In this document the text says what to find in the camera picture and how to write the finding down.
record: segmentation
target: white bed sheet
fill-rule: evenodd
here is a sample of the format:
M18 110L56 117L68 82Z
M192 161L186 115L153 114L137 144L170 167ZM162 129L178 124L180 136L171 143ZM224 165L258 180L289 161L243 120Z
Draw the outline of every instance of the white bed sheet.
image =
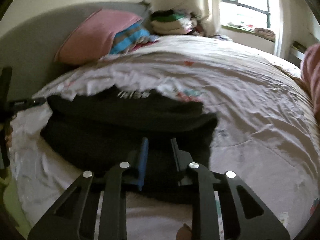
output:
M164 95L204 103L218 112L210 168L235 171L284 223L291 237L310 217L319 197L319 133L308 96L278 68L294 65L229 41L166 36L152 46L67 73L36 96L92 95L116 85L156 88ZM51 115L47 105L19 113L11 149L12 171L28 220L34 225L81 174L40 137ZM191 225L191 207L127 197L128 239L175 239Z

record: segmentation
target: folded clothes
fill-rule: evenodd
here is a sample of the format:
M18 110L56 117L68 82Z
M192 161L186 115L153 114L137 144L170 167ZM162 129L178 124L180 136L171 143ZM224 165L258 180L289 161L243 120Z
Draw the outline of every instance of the folded clothes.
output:
M151 25L159 34L187 34L194 27L192 21L185 17L171 22L152 21Z
M184 11L156 11L151 15L151 25L155 33L188 34L197 25L196 18Z

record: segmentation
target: gray headboard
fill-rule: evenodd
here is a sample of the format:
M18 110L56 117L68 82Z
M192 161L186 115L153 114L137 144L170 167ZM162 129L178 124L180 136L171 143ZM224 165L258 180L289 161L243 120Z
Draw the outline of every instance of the gray headboard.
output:
M140 15L148 28L145 3L94 2L59 8L34 17L0 38L0 69L12 66L8 99L31 97L45 84L72 68L54 63L55 53L90 14L98 9L125 10Z

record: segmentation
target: pink pillow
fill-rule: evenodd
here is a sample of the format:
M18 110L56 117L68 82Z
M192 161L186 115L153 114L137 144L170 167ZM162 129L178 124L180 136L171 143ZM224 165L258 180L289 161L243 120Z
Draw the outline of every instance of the pink pillow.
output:
M142 18L134 13L99 10L76 28L58 50L55 61L83 65L107 55L115 35Z

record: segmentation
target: stack of clothes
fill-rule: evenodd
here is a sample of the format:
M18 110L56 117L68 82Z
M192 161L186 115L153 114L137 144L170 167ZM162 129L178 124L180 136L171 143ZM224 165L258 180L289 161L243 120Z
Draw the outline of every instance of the stack of clothes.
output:
M204 36L204 30L197 17L184 10L156 11L151 15L151 25L159 35Z
M276 34L268 28L255 28L254 32L270 40L276 39Z

